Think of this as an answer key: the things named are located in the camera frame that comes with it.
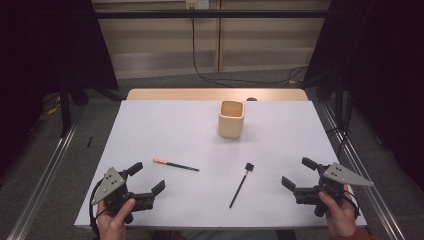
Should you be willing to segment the black pencil with orange end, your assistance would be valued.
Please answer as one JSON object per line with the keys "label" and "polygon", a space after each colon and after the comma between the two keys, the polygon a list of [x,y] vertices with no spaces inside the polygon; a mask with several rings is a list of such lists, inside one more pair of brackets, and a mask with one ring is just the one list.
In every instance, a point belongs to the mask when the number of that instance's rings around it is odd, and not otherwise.
{"label": "black pencil with orange end", "polygon": [[185,166],[185,165],[181,165],[181,164],[177,164],[177,163],[173,163],[173,162],[169,162],[169,161],[165,161],[165,160],[161,160],[161,159],[153,159],[153,162],[157,163],[157,164],[167,165],[167,166],[181,168],[181,169],[190,170],[190,171],[196,171],[196,172],[200,171],[197,168],[193,168],[193,167],[190,167],[190,166]]}

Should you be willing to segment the aluminium floor rail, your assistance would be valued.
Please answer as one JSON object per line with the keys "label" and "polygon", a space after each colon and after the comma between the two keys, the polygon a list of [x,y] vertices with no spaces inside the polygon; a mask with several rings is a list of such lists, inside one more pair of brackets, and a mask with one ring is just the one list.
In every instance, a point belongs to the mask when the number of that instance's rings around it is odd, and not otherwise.
{"label": "aluminium floor rail", "polygon": [[[355,173],[360,176],[371,180],[371,176],[366,170],[364,164],[361,161],[356,149],[352,145],[347,133],[343,131],[339,124],[336,122],[336,114],[328,103],[320,103],[320,108],[324,112],[326,121],[331,126],[332,133],[337,139],[338,146],[336,147],[336,154],[338,159],[345,158],[344,163],[347,164]],[[392,211],[383,200],[382,195],[379,192],[377,186],[374,187],[363,187],[363,192],[367,196],[369,203],[371,204],[377,219],[381,223],[384,231],[389,240],[406,240],[402,233],[400,226],[398,225]]]}
{"label": "aluminium floor rail", "polygon": [[84,111],[84,108],[76,111],[75,116],[72,118],[70,127],[65,131],[64,135],[60,137],[43,175],[38,181],[30,199],[14,224],[7,240],[25,240],[46,196],[47,190],[49,189],[57,169],[73,139],[77,125],[81,121]]}

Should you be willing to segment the white wall socket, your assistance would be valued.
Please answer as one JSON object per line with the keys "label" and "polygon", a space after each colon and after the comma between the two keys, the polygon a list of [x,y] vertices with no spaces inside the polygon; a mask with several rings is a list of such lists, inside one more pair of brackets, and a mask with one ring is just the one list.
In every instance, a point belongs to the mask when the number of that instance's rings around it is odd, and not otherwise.
{"label": "white wall socket", "polygon": [[208,10],[209,0],[185,0],[186,8],[189,10]]}

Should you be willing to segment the black pen with square cap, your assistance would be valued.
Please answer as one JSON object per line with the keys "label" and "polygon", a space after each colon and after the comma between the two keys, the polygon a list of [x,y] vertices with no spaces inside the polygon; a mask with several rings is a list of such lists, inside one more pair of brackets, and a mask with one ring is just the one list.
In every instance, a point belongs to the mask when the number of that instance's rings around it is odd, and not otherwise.
{"label": "black pen with square cap", "polygon": [[246,178],[247,178],[247,175],[248,175],[250,172],[252,172],[252,171],[253,171],[253,169],[254,169],[254,165],[253,165],[252,163],[247,163],[247,164],[245,165],[245,174],[244,174],[244,176],[243,176],[243,178],[242,178],[242,180],[241,180],[240,184],[239,184],[239,185],[238,185],[238,187],[237,187],[237,190],[236,190],[236,192],[235,192],[235,194],[234,194],[234,196],[233,196],[233,198],[232,198],[232,200],[231,200],[231,202],[230,202],[230,204],[229,204],[229,208],[232,208],[232,207],[233,207],[233,205],[234,205],[234,203],[235,203],[235,201],[236,201],[236,199],[237,199],[237,197],[238,197],[238,195],[239,195],[239,192],[240,192],[240,190],[241,190],[241,188],[242,188],[242,186],[243,186],[243,184],[244,184],[244,182],[245,182],[245,180],[246,180]]}

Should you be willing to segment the beige square pen holder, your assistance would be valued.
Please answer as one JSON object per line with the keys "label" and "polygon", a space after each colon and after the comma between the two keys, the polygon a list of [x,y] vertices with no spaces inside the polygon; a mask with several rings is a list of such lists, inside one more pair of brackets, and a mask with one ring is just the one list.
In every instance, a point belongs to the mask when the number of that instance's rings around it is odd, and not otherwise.
{"label": "beige square pen holder", "polygon": [[242,133],[245,106],[239,101],[223,101],[218,119],[218,134],[226,138],[239,138]]}

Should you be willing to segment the black metal stand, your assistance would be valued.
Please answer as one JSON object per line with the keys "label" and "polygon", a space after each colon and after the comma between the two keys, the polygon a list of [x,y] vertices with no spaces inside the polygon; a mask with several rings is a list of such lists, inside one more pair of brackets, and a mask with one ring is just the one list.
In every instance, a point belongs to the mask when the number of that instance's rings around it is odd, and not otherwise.
{"label": "black metal stand", "polygon": [[343,129],[343,78],[340,73],[337,75],[335,90],[335,117],[338,128]]}
{"label": "black metal stand", "polygon": [[61,80],[60,86],[60,106],[62,114],[62,133],[61,136],[65,137],[71,127],[71,116],[69,108],[69,95],[66,86],[66,80]]}

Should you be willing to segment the black horizontal frame bar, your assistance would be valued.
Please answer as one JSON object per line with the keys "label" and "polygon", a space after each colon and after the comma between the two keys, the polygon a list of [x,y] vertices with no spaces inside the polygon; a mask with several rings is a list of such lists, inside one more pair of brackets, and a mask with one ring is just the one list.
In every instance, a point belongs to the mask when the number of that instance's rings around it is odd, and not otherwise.
{"label": "black horizontal frame bar", "polygon": [[147,10],[96,11],[99,19],[152,18],[326,18],[328,10]]}

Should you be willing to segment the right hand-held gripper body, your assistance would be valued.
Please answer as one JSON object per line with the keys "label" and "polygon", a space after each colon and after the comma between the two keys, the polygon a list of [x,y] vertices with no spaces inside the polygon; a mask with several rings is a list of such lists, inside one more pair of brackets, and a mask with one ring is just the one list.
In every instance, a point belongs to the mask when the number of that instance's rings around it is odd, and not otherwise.
{"label": "right hand-held gripper body", "polygon": [[315,171],[319,175],[318,184],[312,188],[296,187],[293,195],[297,204],[314,205],[314,214],[317,217],[323,217],[328,210],[328,207],[318,196],[320,192],[326,192],[339,203],[344,198],[345,185],[374,186],[372,181],[339,163],[331,165],[318,164],[318,168]]}

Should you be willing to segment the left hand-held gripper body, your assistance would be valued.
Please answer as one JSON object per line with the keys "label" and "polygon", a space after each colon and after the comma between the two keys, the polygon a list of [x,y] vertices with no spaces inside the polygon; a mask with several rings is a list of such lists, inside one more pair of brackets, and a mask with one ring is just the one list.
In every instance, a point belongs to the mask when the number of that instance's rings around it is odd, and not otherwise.
{"label": "left hand-held gripper body", "polygon": [[128,199],[135,199],[136,204],[132,212],[151,210],[154,195],[151,190],[147,193],[133,193],[128,190],[127,179],[130,175],[126,170],[118,172],[113,167],[109,168],[102,180],[96,185],[90,197],[90,222],[95,223],[93,206],[104,201],[108,210],[118,213]]}

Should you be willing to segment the person's left hand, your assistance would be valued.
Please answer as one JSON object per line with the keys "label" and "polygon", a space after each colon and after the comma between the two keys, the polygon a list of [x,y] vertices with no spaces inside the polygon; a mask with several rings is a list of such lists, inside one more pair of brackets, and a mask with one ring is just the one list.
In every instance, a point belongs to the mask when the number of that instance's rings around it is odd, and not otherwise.
{"label": "person's left hand", "polygon": [[100,240],[126,240],[126,227],[124,219],[132,212],[136,201],[129,199],[117,214],[111,213],[104,201],[100,201],[97,207],[97,225]]}

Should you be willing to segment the black curtain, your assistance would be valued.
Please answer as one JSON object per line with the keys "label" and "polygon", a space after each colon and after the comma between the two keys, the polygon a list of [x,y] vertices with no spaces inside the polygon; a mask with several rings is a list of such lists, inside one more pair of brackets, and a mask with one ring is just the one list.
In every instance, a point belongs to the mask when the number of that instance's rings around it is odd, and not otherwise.
{"label": "black curtain", "polygon": [[330,0],[305,76],[341,83],[424,191],[424,0]]}
{"label": "black curtain", "polygon": [[118,88],[92,0],[0,0],[0,176],[63,88]]}

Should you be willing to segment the person's right hand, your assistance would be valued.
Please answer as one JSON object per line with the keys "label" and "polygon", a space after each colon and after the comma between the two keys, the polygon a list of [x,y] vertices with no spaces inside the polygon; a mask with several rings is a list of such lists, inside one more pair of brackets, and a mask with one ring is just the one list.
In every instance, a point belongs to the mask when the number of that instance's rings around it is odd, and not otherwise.
{"label": "person's right hand", "polygon": [[332,239],[353,237],[358,228],[348,187],[344,186],[344,198],[339,203],[326,192],[320,192],[319,198],[328,207],[325,216],[330,237]]}

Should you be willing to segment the white table cover board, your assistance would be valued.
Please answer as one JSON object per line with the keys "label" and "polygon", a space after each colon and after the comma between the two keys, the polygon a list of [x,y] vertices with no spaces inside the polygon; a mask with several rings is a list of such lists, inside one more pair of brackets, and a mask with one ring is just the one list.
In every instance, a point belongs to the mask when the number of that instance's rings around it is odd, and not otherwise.
{"label": "white table cover board", "polygon": [[[143,168],[130,177],[134,193],[166,183],[151,210],[137,212],[133,226],[156,229],[277,229],[323,227],[309,205],[296,203],[281,184],[283,176],[299,187],[318,182],[302,164],[308,157],[324,165],[337,157],[310,101],[254,101],[245,105],[242,134],[218,134],[217,101],[135,101],[121,104],[94,174],[100,180],[113,167]],[[200,171],[157,164],[161,159]],[[245,165],[254,169],[229,204]]]}

